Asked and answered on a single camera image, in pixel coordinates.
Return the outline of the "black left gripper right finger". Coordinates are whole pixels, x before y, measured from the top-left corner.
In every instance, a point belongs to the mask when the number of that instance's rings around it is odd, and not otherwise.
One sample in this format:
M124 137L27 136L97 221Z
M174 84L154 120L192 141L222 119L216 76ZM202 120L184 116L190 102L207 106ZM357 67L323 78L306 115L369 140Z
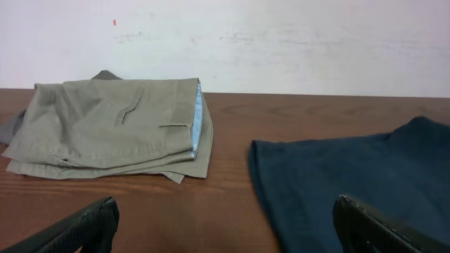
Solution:
M351 195L335 201L333 225L344 253L449 253L447 244Z

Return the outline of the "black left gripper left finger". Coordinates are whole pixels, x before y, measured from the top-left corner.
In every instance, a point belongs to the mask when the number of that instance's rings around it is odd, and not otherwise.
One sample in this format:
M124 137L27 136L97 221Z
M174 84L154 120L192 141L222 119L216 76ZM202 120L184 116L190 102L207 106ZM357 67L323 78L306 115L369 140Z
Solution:
M120 213L113 197L101 198L3 253L110 253Z

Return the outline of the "navy blue shorts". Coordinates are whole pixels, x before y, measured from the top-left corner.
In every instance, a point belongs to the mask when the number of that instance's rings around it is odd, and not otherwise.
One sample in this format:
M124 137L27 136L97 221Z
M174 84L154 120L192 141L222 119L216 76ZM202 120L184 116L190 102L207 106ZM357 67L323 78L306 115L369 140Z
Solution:
M427 117L370 136L253 141L248 165L283 252L340 252L332 211L345 193L449 242L449 127Z

